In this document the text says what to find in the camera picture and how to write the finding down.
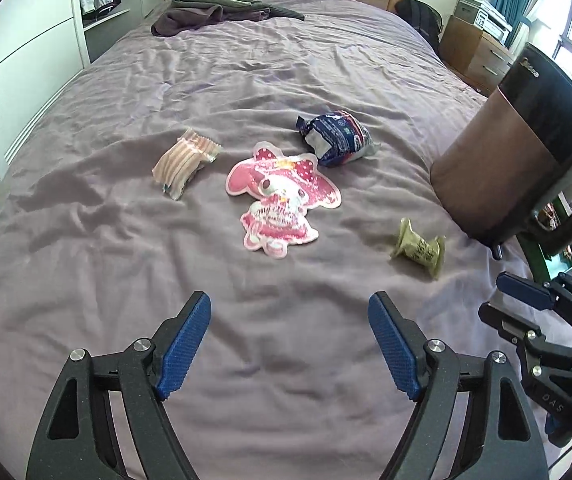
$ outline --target black backpack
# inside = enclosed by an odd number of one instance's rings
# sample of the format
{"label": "black backpack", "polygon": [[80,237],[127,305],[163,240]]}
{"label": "black backpack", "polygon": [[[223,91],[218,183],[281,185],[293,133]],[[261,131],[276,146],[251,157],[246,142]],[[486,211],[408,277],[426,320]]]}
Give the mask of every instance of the black backpack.
{"label": "black backpack", "polygon": [[439,55],[441,15],[428,4],[417,0],[399,0],[395,4],[395,11],[397,16],[419,32],[435,54]]}

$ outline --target blue snack package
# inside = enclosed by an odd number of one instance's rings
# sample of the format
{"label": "blue snack package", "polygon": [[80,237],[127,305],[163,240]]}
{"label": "blue snack package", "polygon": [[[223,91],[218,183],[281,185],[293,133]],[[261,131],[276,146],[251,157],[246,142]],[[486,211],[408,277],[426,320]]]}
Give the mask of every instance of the blue snack package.
{"label": "blue snack package", "polygon": [[320,115],[310,121],[298,117],[297,129],[315,152],[319,164],[327,168],[372,155],[379,147],[368,130],[344,110]]}

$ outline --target silver bolt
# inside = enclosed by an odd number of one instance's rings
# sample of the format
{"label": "silver bolt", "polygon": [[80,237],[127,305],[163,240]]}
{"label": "silver bolt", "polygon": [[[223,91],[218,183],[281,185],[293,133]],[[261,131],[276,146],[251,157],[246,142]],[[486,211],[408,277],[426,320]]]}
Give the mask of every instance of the silver bolt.
{"label": "silver bolt", "polygon": [[493,361],[499,363],[500,365],[504,364],[508,360],[503,352],[493,352],[490,354],[490,357]]}
{"label": "silver bolt", "polygon": [[77,350],[73,350],[70,353],[70,360],[71,361],[81,361],[85,355],[86,355],[86,352],[84,351],[84,349],[78,348]]}
{"label": "silver bolt", "polygon": [[148,339],[137,339],[132,346],[137,352],[145,352],[150,348],[150,341]]}
{"label": "silver bolt", "polygon": [[431,339],[428,341],[428,348],[433,352],[443,352],[446,349],[446,345],[439,339]]}

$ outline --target snack package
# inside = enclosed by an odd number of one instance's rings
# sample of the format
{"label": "snack package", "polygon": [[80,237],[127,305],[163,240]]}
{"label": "snack package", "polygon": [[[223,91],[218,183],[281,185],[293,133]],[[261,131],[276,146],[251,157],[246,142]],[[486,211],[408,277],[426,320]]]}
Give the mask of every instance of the snack package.
{"label": "snack package", "polygon": [[379,148],[368,130],[344,110],[320,115],[310,121],[298,117],[297,129],[315,152],[319,164],[329,168],[364,155],[373,155]]}
{"label": "snack package", "polygon": [[188,128],[177,143],[162,155],[153,168],[153,178],[163,184],[163,192],[179,200],[183,188],[208,162],[221,151],[221,146]]}
{"label": "snack package", "polygon": [[402,218],[397,245],[390,256],[400,254],[426,267],[432,278],[438,278],[446,255],[446,237],[437,236],[427,242],[413,231],[410,219]]}
{"label": "snack package", "polygon": [[273,258],[284,258],[288,245],[319,237],[306,219],[309,209],[341,204],[335,184],[317,171],[314,155],[284,156],[269,142],[258,142],[253,158],[235,165],[226,179],[226,192],[258,199],[240,218],[246,230],[243,245],[250,251],[263,248]]}

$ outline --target black lid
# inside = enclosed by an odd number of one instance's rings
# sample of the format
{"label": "black lid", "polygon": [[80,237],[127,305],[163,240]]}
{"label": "black lid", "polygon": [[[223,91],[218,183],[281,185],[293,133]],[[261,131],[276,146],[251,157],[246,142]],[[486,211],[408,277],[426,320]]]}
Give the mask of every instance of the black lid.
{"label": "black lid", "polygon": [[499,89],[557,162],[572,157],[572,79],[552,59],[527,43]]}

